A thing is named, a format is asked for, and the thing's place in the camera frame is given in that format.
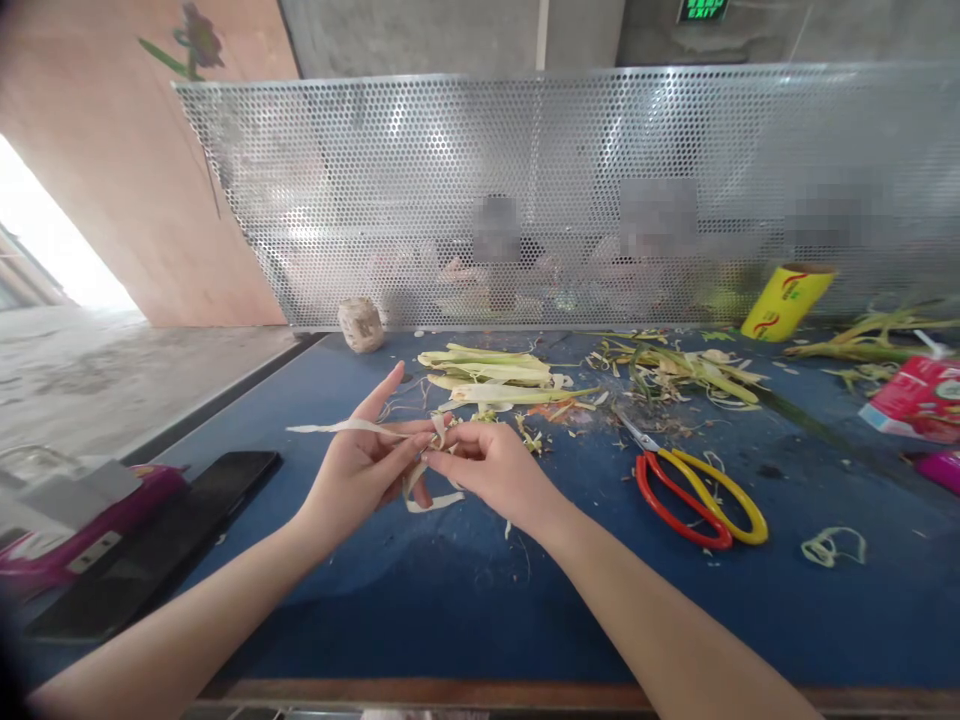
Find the green exit sign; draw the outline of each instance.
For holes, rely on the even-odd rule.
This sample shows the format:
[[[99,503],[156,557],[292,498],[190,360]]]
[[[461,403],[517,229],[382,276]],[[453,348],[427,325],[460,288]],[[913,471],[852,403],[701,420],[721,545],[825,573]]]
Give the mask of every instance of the green exit sign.
[[[720,20],[727,11],[729,0],[680,0],[677,22],[704,22]]]

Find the left hand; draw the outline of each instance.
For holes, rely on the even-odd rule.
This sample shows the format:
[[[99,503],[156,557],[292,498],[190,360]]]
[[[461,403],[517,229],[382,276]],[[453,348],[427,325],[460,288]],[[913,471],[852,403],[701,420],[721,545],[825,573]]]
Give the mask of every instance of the left hand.
[[[401,360],[350,417],[376,422],[402,377]],[[444,423],[449,422],[448,414]],[[383,427],[413,437],[402,439],[369,430],[338,432],[327,449],[307,499],[290,521],[307,542],[319,542],[322,554],[333,550],[376,510],[400,495],[403,477],[413,469],[417,455],[427,447],[434,433],[430,420]],[[422,482],[417,483],[413,495],[421,507],[430,507],[431,500]]]

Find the yellow cylinder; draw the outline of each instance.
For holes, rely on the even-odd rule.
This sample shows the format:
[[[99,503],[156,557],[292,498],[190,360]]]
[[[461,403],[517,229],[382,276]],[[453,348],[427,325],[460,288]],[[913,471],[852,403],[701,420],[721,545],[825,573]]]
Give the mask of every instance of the yellow cylinder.
[[[778,267],[740,328],[747,337],[783,342],[797,329],[836,271],[828,265],[787,263]]]

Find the red and yellow scissors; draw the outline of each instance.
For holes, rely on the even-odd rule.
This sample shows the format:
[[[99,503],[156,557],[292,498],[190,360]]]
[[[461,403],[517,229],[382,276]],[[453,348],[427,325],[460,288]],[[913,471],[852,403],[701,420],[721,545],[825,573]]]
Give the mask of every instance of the red and yellow scissors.
[[[671,528],[676,530],[683,537],[687,538],[687,540],[691,540],[692,542],[695,542],[698,545],[710,550],[729,550],[733,546],[733,538],[736,538],[740,542],[748,545],[760,545],[767,541],[767,538],[770,536],[770,532],[767,529],[766,519],[764,519],[763,514],[760,512],[760,509],[756,506],[753,500],[751,500],[750,497],[743,491],[743,489],[741,489],[741,487],[737,485],[729,476],[720,472],[715,467],[708,465],[702,460],[699,460],[692,455],[688,455],[685,452],[681,452],[680,450],[670,451],[660,447],[656,442],[654,442],[653,438],[646,433],[641,432],[639,428],[630,422],[618,409],[614,408],[614,413],[616,413],[617,417],[620,418],[620,422],[623,423],[623,426],[630,432],[630,434],[633,436],[633,439],[643,449],[643,453],[637,456],[637,485],[640,486],[640,492],[643,494],[644,500],[646,500],[650,507],[653,508],[654,512],[663,518],[664,522],[666,522]],[[681,473],[683,473],[683,476],[687,478],[687,480],[693,486],[694,491],[700,496],[700,500],[703,501],[702,504],[697,502],[697,500],[693,498],[690,493],[686,492],[683,488],[679,487],[675,482],[667,477],[667,474],[663,471],[663,468],[660,467],[657,456],[668,461]],[[717,501],[710,494],[710,491],[707,489],[706,485],[703,484],[703,481],[690,468],[691,465],[701,472],[710,475],[714,480],[730,491],[736,501],[743,507],[744,511],[747,513],[747,517],[750,519],[750,532],[746,532],[738,528],[733,524],[730,518],[724,514],[723,510],[721,510],[720,506],[717,504]],[[698,533],[671,515],[670,511],[667,510],[653,494],[653,490],[650,488],[650,482],[647,479],[647,467],[653,469],[653,473],[660,478],[663,484],[666,485],[674,495],[683,500],[704,520],[706,520],[707,523],[714,530],[716,530],[717,537],[711,537],[709,535]]]

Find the perforated metal panel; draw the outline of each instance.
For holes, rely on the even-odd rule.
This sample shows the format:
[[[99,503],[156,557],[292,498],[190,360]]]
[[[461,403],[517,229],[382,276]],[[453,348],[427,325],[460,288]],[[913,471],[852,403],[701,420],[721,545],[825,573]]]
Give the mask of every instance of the perforated metal panel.
[[[394,328],[577,327],[737,321],[783,261],[839,268],[821,314],[952,290],[958,78],[755,65],[177,92],[292,325],[335,328],[366,295]],[[663,194],[690,182],[677,229],[689,214]],[[474,262],[498,196],[519,261]],[[639,203],[623,237],[622,201]]]

